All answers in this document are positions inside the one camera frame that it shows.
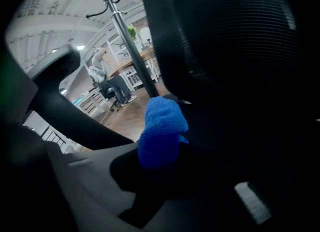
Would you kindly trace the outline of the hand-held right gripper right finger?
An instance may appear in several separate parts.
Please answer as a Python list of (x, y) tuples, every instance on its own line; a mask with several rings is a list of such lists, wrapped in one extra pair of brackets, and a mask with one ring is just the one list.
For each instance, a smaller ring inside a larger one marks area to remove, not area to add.
[(305, 157), (296, 149), (181, 145), (176, 158), (135, 148), (119, 158), (134, 193), (120, 218), (144, 232), (272, 231), (303, 219)]

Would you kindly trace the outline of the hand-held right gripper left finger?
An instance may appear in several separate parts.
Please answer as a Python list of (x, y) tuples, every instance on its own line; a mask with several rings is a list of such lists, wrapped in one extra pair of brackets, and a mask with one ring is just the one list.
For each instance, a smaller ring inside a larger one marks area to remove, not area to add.
[(118, 215), (133, 203), (133, 193), (120, 189), (110, 174), (112, 161), (135, 144), (63, 154), (48, 147), (48, 156), (79, 232), (137, 232)]

